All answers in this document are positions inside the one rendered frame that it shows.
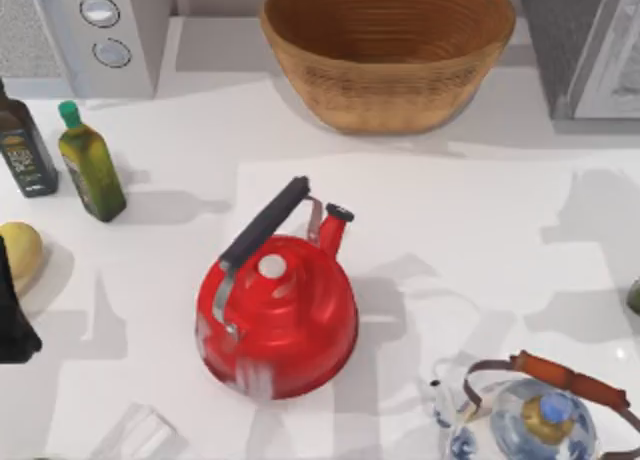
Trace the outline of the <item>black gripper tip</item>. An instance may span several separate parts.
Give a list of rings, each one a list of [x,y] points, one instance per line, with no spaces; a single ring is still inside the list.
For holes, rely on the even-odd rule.
[[[0,235],[0,365],[25,364],[41,349],[41,338],[19,304]]]

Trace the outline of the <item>dark glass bottle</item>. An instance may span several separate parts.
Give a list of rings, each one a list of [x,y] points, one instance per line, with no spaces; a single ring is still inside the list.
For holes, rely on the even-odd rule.
[[[29,108],[10,98],[0,77],[0,153],[26,198],[57,192],[58,171]]]

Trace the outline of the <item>green oil bottle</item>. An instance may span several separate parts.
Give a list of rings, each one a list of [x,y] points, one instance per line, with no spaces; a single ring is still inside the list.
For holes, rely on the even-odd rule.
[[[109,223],[127,201],[105,139],[83,122],[74,101],[60,102],[58,112],[65,125],[58,148],[76,192],[91,216]]]

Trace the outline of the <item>pale microwave oven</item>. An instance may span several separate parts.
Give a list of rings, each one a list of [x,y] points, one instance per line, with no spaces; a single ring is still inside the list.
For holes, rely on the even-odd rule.
[[[0,0],[0,77],[22,99],[144,99],[156,92],[174,0],[113,0],[111,28],[89,25],[82,0]],[[93,56],[107,38],[126,44],[132,60],[111,69]]]

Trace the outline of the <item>round microwave knob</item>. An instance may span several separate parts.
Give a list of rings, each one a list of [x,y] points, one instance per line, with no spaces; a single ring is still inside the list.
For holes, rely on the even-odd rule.
[[[114,38],[96,42],[92,46],[92,53],[101,65],[111,69],[124,68],[132,60],[132,53],[129,47]]]
[[[89,25],[97,28],[111,28],[121,17],[120,9],[113,0],[82,0],[79,12]]]

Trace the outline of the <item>brown woven basket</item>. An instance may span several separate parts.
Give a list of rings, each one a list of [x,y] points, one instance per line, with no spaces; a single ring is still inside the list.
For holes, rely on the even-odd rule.
[[[265,0],[264,35],[324,124],[414,134],[450,120],[515,27],[510,0]]]

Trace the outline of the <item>grey cabinet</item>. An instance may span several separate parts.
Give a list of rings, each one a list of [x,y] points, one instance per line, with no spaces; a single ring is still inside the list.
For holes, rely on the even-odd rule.
[[[555,120],[640,120],[640,0],[520,0]]]

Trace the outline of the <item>clear glass cup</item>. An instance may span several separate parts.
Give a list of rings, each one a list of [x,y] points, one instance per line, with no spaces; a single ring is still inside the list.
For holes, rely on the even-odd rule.
[[[171,460],[175,428],[152,407],[131,405],[92,451],[90,460]]]

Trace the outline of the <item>yellow round fruit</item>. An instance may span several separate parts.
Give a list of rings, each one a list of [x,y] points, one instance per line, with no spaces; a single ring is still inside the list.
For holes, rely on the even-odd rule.
[[[24,222],[0,225],[13,284],[18,295],[24,294],[39,274],[44,258],[44,243],[39,232]]]

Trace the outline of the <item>blue and white teapot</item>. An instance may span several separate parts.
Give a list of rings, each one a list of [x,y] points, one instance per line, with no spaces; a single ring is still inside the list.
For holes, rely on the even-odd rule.
[[[640,460],[640,446],[601,450],[587,407],[607,407],[640,433],[625,391],[526,351],[472,364],[461,403],[441,379],[429,386],[441,460]]]

